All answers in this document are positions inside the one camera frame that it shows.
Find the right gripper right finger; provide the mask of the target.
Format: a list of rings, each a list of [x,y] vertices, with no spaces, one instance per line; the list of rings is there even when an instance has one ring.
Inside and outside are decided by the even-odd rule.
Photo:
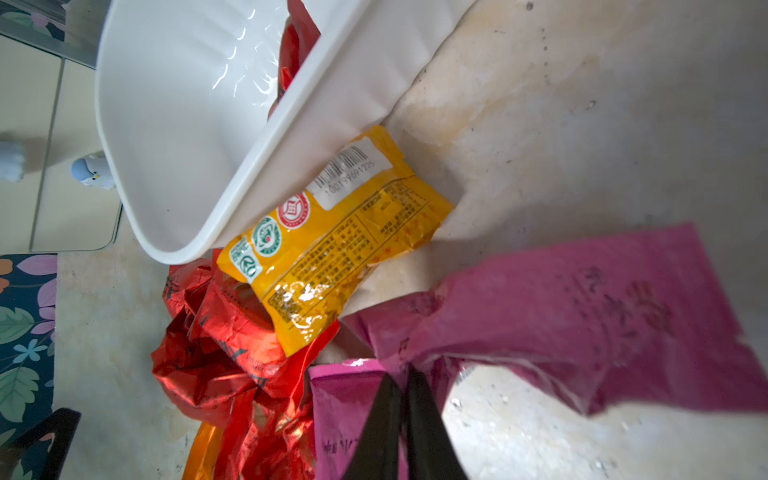
[[[467,480],[437,408],[426,375],[409,367],[406,438],[410,480]]]

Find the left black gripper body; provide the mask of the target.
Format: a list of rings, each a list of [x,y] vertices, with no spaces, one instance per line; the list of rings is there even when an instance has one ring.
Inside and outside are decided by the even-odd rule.
[[[59,408],[18,438],[1,446],[1,478],[12,479],[21,466],[25,454],[50,436],[50,449],[46,451],[40,474],[43,480],[58,480],[81,420],[81,413]]]

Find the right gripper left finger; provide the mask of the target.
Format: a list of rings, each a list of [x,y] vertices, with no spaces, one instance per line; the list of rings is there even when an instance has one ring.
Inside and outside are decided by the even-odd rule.
[[[397,480],[402,392],[385,374],[343,480]]]

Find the pink tea bag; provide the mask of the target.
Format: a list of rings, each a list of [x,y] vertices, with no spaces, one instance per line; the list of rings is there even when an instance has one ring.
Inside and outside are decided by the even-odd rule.
[[[391,372],[503,365],[582,415],[767,408],[767,376],[695,227],[505,254],[344,318]]]
[[[345,473],[384,374],[373,359],[309,369],[318,479],[340,479]]]

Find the red tea bag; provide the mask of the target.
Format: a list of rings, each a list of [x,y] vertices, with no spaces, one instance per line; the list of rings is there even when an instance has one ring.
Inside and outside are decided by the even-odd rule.
[[[305,372],[340,330],[331,323],[310,345],[288,356],[271,318],[250,286],[222,272],[213,251],[212,277],[197,313],[202,333],[212,338],[254,383],[272,398],[302,402]]]
[[[314,479],[312,396],[301,386],[286,398],[259,388],[234,397],[214,467],[215,479]]]
[[[172,321],[151,354],[152,373],[184,415],[223,428],[235,398],[255,383],[200,327],[212,278],[210,259],[169,268],[163,301]]]
[[[321,36],[302,0],[288,0],[287,10],[288,18],[281,37],[278,58],[277,96],[270,107],[268,116],[274,112],[301,65]]]

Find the orange tea bag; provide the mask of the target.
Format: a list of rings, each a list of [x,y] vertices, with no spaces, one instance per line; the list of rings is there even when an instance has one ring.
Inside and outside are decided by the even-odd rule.
[[[202,423],[190,448],[182,480],[213,480],[223,430]]]

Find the yellow tea bag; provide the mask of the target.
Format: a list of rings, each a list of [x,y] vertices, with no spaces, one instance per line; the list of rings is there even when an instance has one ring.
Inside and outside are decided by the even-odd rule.
[[[233,239],[217,264],[251,287],[292,356],[339,317],[377,265],[428,243],[452,210],[375,126]]]

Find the white plastic storage box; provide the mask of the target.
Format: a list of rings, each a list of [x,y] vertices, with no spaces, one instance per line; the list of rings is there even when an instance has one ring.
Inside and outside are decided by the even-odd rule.
[[[101,35],[98,130],[154,260],[226,245],[394,108],[466,1],[310,1],[321,35],[285,93],[283,1],[114,1]]]

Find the light blue drawer cabinet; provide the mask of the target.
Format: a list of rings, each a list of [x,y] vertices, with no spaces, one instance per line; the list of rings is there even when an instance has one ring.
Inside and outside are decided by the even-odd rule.
[[[24,147],[25,172],[1,183],[4,254],[93,251],[116,236],[116,192],[81,184],[73,162],[101,151],[95,72],[4,37],[1,139]]]

